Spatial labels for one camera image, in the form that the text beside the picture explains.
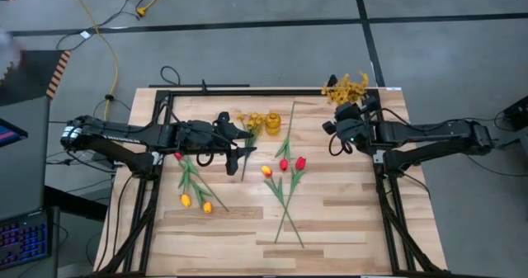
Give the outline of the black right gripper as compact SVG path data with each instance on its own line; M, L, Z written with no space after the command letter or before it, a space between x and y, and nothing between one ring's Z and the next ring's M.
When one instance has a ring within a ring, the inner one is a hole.
M323 123L323 131L343 144L376 144L379 142L380 100L367 97L360 105L347 102L334 111L334 120Z

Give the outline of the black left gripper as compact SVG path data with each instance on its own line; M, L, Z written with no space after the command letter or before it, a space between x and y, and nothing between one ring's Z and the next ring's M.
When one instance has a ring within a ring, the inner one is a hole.
M224 145L226 153L226 172L232 176L238 170L238 160L242 157L247 157L251 152L255 151L256 147L240 148L231 145L235 139L250 139L253 137L252 133L237 128L233 122L230 121L230 116L227 111L219 113L217 120L214 122L215 132L219 135L221 143Z

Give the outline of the yellow small-flower bunch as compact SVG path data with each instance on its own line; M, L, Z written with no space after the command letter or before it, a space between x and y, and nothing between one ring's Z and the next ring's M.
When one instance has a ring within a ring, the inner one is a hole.
M246 148L251 148L257 141L258 136L262 133L264 125L264 116L256 112L248 113L246 115L240 114L237 119L242 123L243 129L252 136L244 140Z
M367 73L359 72L359 75L361 76L359 82L353 82L349 74L345 74L337 82L333 92L333 100L338 105L343 105L346 102L355 103L365 95L370 79Z
M363 87L357 83L336 85L334 89L322 88L321 93L328 97L328 103L335 102L338 106L347 102L356 102L363 95Z

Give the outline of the amber glass vase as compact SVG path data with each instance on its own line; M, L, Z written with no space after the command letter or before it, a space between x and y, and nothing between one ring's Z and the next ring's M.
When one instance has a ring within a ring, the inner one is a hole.
M281 116L270 112L265 119L265 129L270 136L278 135L281 130Z

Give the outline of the yellow-orange artificial tulip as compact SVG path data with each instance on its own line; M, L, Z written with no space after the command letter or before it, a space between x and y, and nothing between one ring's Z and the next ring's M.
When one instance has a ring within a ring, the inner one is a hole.
M289 212L291 198L295 193L296 187L299 185L301 177L304 175L304 171L296 171L294 169L291 170L290 191L288 196L285 196L285 183L283 182L282 177L280 177L276 181L273 177L273 171L268 166L263 166L261 168L261 171L263 176L265 177L264 183L269 187L269 189L272 191L273 195L276 197L276 199L279 201L280 205L283 208L283 215L281 216L280 227L277 230L275 243L278 241L278 238L281 233L281 228L285 222L285 219L288 219L300 243L300 246L304 247L304 242Z

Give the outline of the black flat bar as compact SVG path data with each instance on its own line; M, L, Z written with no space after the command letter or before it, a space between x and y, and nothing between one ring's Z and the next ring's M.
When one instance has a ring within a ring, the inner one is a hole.
M250 87L249 84L205 84L206 89L212 89L217 87ZM173 88L198 88L199 90L203 87L202 84L182 84L182 85L170 85L170 84L152 84L148 88L155 89L173 89Z

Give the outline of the black equipment box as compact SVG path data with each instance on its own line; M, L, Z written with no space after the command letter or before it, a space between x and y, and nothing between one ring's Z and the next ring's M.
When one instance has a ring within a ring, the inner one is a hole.
M504 120L514 131L524 129L528 126L528 96L507 107L503 114Z

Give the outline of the black desk base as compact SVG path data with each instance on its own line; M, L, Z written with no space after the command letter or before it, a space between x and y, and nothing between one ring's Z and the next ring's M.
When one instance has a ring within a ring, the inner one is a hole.
M67 214L73 214L86 219L104 222L107 205L75 196L50 186L44 188L44 206L56 206Z

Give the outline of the large black orange-edged mat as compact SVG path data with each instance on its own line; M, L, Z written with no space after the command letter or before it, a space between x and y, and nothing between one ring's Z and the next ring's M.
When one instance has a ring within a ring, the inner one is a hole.
M70 50L27 50L18 65L0 64L0 106L53 99L71 55Z

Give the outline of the computer screen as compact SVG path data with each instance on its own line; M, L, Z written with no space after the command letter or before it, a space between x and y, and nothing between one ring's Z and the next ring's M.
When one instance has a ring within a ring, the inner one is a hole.
M0 148L14 144L27 137L28 133L25 130L0 118Z

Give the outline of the backlit black keyboard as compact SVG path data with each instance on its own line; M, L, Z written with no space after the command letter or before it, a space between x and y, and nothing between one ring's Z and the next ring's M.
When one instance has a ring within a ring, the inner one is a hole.
M48 257L52 241L47 210L0 221L0 271Z

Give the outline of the black aluminium rig frame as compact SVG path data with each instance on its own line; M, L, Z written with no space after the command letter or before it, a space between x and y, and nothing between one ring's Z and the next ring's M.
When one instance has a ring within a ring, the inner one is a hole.
M283 172L276 158L288 129L290 165ZM217 157L200 175L229 208L214 200L206 214L198 204L184 207L177 187L181 167L165 159L146 266L147 276L289 276L387 275L391 272L373 163L355 152L340 154L322 125L334 108L317 88L229 88L205 95L178 89L173 110L182 120L214 120L222 111L240 114L276 112L280 133L262 135L257 150L230 177L225 160ZM264 183L261 168L268 166L290 191L290 169L306 159L304 175L289 205L304 247L290 221L277 243L283 208Z

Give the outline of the black metal bracket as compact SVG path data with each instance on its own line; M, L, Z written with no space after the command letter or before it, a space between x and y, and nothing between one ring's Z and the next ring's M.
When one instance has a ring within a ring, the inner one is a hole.
M507 146L519 144L523 150L528 154L528 126L516 132L508 134L504 139L499 139L495 144L495 148L505 148Z

